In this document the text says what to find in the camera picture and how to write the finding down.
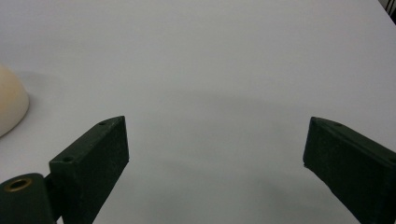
white backdrop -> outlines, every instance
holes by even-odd
[[[396,148],[396,29],[376,0],[2,1],[0,63],[31,107],[0,181],[124,115],[101,223],[358,223],[303,167],[309,119]]]

